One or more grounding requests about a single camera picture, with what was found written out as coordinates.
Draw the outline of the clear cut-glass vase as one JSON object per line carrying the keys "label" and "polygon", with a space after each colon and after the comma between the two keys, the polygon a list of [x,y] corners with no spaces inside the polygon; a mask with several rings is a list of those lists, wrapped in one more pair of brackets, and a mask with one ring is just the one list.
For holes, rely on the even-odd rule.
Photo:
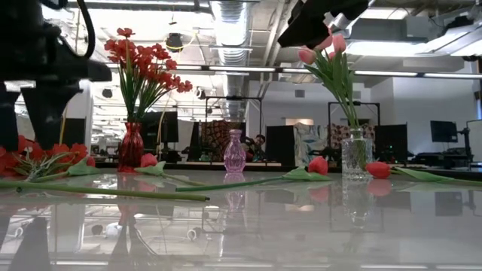
{"label": "clear cut-glass vase", "polygon": [[341,163],[343,179],[361,181],[371,174],[366,166],[373,162],[373,142],[363,136],[363,129],[351,129],[349,138],[341,142]]}

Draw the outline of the black partition panel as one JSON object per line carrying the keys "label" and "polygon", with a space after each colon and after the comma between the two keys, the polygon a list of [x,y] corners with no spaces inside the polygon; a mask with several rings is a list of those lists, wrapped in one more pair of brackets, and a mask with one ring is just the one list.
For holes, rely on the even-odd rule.
{"label": "black partition panel", "polygon": [[375,127],[375,157],[391,164],[407,162],[407,124]]}
{"label": "black partition panel", "polygon": [[294,127],[268,126],[265,153],[269,161],[294,166]]}
{"label": "black partition panel", "polygon": [[85,118],[67,118],[63,130],[63,144],[71,147],[73,144],[84,144],[86,132]]}

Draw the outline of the red ribbed glass vase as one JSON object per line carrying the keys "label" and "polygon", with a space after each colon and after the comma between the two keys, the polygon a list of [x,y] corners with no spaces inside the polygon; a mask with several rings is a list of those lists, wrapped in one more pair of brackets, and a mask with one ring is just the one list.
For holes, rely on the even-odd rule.
{"label": "red ribbed glass vase", "polygon": [[120,144],[117,170],[119,172],[135,172],[140,167],[144,155],[144,142],[140,134],[142,125],[136,122],[127,122],[126,134]]}

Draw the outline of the black metal stand frame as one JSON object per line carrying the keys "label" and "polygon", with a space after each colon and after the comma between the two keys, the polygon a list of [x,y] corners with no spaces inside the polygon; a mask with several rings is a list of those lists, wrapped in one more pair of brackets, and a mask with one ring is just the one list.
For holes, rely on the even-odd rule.
{"label": "black metal stand frame", "polygon": [[[243,97],[243,96],[207,96],[204,102],[204,118],[203,123],[211,122],[214,120],[226,120],[228,122],[243,122],[246,124],[246,134],[241,135],[241,142],[244,142],[245,137],[249,137],[247,133],[248,121],[243,115],[246,113],[246,106],[250,101],[256,101],[262,107],[262,99],[255,97]],[[211,155],[207,152],[207,149],[202,146],[201,139],[201,152],[202,155],[207,155],[209,161],[212,161]]]}
{"label": "black metal stand frame", "polygon": [[343,112],[345,114],[348,114],[347,118],[348,118],[348,124],[349,124],[349,127],[352,127],[352,128],[361,128],[362,125],[359,123],[359,119],[357,117],[357,114],[356,114],[356,111],[354,109],[355,106],[361,106],[361,105],[365,105],[365,106],[370,106],[370,105],[374,105],[377,107],[377,112],[375,113],[375,115],[377,116],[377,126],[380,125],[380,122],[381,122],[381,118],[380,118],[380,103],[379,102],[360,102],[360,101],[353,101],[352,103],[349,103],[349,102],[328,102],[328,125],[330,126],[332,124],[331,122],[331,106],[332,105],[339,105]]}

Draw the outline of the red tulip stems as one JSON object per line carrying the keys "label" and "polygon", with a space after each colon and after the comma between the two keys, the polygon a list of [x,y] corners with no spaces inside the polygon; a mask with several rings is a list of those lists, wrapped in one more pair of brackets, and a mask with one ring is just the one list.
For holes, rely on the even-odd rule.
{"label": "red tulip stems", "polygon": [[[116,169],[116,163],[110,162],[96,162],[96,167],[100,169]],[[207,171],[224,171],[223,163],[204,163],[204,162],[189,162],[189,163],[167,163],[165,169],[175,170],[207,170]],[[288,172],[295,169],[295,166],[279,166],[275,163],[248,163],[246,164],[245,172]],[[448,170],[448,169],[416,169],[420,172],[428,172],[434,175],[444,177],[457,178],[469,181],[482,181],[482,172],[467,171],[467,170]]]}

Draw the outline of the person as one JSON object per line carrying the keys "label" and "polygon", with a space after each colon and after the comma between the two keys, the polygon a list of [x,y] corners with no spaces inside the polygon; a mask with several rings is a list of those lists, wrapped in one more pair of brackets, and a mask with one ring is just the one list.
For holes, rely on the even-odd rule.
{"label": "person", "polygon": [[263,150],[263,145],[266,138],[262,134],[258,134],[254,139],[245,137],[243,142],[243,149],[246,153],[247,162],[261,162],[266,160],[266,154]]}

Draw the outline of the long LED light strip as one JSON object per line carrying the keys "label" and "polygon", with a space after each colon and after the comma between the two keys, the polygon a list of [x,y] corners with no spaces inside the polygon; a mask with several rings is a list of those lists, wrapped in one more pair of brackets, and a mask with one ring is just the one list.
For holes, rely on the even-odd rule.
{"label": "long LED light strip", "polygon": [[[254,73],[289,73],[309,74],[304,68],[283,67],[257,67],[257,66],[225,66],[225,65],[177,65],[177,70],[182,72],[254,72]],[[394,72],[394,71],[371,71],[355,70],[355,76],[369,77],[397,77],[397,78],[433,78],[433,79],[458,79],[458,80],[482,80],[482,74],[445,73],[445,72]]]}

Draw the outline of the purple glass vase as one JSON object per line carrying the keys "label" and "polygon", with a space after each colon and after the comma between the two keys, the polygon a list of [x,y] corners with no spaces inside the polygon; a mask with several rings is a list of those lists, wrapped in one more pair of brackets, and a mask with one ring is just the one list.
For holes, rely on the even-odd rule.
{"label": "purple glass vase", "polygon": [[242,172],[246,166],[246,152],[240,141],[242,131],[232,129],[229,133],[230,142],[224,152],[224,167],[229,173]]}

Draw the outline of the white building column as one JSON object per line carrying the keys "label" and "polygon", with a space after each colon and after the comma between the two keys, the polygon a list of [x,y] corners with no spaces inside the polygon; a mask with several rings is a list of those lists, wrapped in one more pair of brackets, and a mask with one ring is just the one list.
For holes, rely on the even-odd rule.
{"label": "white building column", "polygon": [[92,137],[92,125],[93,125],[93,92],[91,90],[92,83],[88,80],[81,80],[79,82],[80,93],[77,93],[73,98],[69,100],[64,115],[63,126],[61,128],[61,140],[63,143],[63,130],[65,128],[67,118],[85,118],[86,119],[86,132],[85,143],[87,151],[90,152],[91,137]]}

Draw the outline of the red blossom spray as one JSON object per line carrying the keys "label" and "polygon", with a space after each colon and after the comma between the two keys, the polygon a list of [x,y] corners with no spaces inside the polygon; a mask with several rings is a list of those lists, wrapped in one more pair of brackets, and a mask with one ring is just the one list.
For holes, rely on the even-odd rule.
{"label": "red blossom spray", "polygon": [[134,61],[135,94],[139,102],[134,113],[134,121],[139,122],[161,97],[177,91],[186,93],[193,89],[193,84],[183,81],[177,75],[177,62],[172,59],[167,49],[160,44],[150,47],[138,46]]}
{"label": "red blossom spray", "polygon": [[23,176],[36,179],[44,176],[64,173],[69,167],[86,159],[87,147],[74,143],[70,148],[65,144],[55,144],[50,150],[44,150],[38,142],[18,136],[16,150],[7,151],[0,145],[0,178]]}
{"label": "red blossom spray", "polygon": [[104,49],[110,53],[108,59],[118,67],[120,91],[127,110],[127,121],[138,122],[141,118],[140,101],[148,68],[152,61],[151,48],[135,45],[130,38],[134,32],[130,28],[118,28],[118,39],[109,39]]}

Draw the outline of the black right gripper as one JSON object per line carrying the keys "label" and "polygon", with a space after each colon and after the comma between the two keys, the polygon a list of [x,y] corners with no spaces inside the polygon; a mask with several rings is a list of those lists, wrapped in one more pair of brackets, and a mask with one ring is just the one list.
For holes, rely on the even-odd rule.
{"label": "black right gripper", "polygon": [[306,46],[313,49],[330,36],[324,23],[326,13],[333,17],[342,14],[348,20],[359,17],[370,0],[306,0],[300,12],[293,12],[288,27],[278,38],[281,47]]}

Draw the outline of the dark red patterned fabric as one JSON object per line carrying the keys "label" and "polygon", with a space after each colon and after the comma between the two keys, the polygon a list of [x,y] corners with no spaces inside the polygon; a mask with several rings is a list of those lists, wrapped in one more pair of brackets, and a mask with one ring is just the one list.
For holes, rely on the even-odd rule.
{"label": "dark red patterned fabric", "polygon": [[230,131],[232,129],[241,130],[242,136],[246,134],[246,124],[243,122],[214,120],[201,123],[202,146],[207,149],[213,162],[224,160],[224,152],[230,143]]}

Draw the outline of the black ceiling dome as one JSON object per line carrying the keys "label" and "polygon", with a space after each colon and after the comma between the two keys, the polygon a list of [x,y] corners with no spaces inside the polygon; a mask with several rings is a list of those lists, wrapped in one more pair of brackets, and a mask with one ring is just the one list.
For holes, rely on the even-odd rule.
{"label": "black ceiling dome", "polygon": [[166,40],[166,48],[172,53],[179,53],[183,50],[182,35],[180,33],[169,33]]}

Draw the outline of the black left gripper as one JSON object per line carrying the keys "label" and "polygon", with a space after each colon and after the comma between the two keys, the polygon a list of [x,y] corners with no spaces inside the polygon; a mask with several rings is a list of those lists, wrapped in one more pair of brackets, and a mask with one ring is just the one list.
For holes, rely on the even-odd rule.
{"label": "black left gripper", "polygon": [[[43,81],[70,84],[81,79],[110,81],[109,67],[91,59],[96,38],[85,0],[76,0],[87,27],[87,49],[73,51],[59,26],[49,23],[42,8],[60,10],[68,0],[0,0],[0,146],[18,150],[15,102],[19,93],[8,92],[6,81]],[[63,112],[69,101],[82,93],[78,85],[37,84],[23,87],[36,141],[50,150],[59,141]]]}

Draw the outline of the black computer monitor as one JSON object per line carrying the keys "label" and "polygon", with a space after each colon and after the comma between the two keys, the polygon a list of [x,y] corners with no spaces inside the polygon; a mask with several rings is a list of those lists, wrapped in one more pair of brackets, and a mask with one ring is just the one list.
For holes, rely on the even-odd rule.
{"label": "black computer monitor", "polygon": [[141,136],[145,147],[162,143],[178,142],[178,113],[176,111],[148,112],[141,120]]}
{"label": "black computer monitor", "polygon": [[430,127],[433,142],[458,142],[458,132],[454,122],[431,120]]}

